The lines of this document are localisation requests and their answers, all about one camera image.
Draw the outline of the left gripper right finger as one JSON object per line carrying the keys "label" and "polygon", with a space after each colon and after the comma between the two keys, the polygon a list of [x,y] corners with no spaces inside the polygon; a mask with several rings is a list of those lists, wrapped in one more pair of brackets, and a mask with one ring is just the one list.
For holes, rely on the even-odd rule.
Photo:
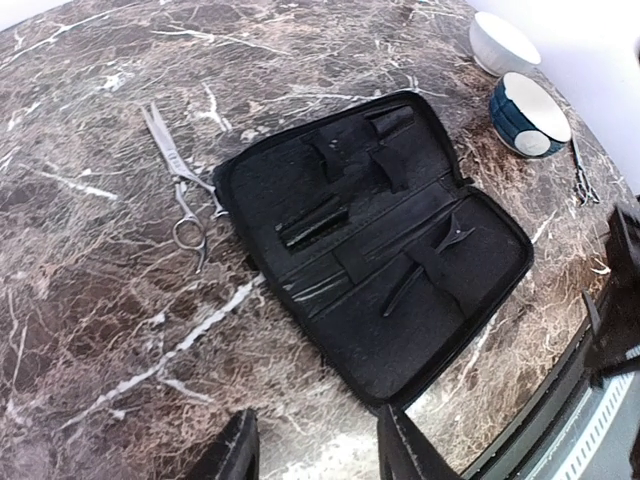
{"label": "left gripper right finger", "polygon": [[380,408],[377,438],[381,479],[462,479],[402,409]]}

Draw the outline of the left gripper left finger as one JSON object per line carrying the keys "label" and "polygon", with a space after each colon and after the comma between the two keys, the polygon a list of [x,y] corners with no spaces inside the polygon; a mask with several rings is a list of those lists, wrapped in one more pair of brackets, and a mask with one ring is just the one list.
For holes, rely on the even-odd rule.
{"label": "left gripper left finger", "polygon": [[257,414],[236,412],[187,473],[193,480],[259,478],[260,439]]}

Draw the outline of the black zippered tool case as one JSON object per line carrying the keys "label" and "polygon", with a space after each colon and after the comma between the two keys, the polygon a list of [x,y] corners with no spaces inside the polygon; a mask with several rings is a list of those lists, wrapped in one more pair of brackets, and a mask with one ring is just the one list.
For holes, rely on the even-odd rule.
{"label": "black zippered tool case", "polygon": [[[412,404],[466,348],[534,261],[521,226],[459,168],[429,103],[399,91],[259,141],[212,175],[272,291],[370,410]],[[475,232],[442,259],[474,311],[422,275],[387,318],[412,266],[454,213]]]}

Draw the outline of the black hair clip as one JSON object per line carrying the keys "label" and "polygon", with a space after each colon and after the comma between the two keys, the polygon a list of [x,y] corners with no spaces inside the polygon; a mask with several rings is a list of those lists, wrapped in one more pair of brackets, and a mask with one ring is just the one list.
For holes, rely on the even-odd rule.
{"label": "black hair clip", "polygon": [[403,253],[412,261],[412,266],[391,289],[385,300],[382,316],[387,318],[394,312],[422,275],[425,275],[437,290],[451,296],[465,316],[470,316],[474,311],[474,305],[460,295],[459,282],[448,273],[448,267],[441,254],[446,249],[462,243],[475,230],[475,227],[463,229],[456,215],[452,213],[449,217],[448,232],[436,247],[428,245],[425,240],[417,240],[407,247]]}

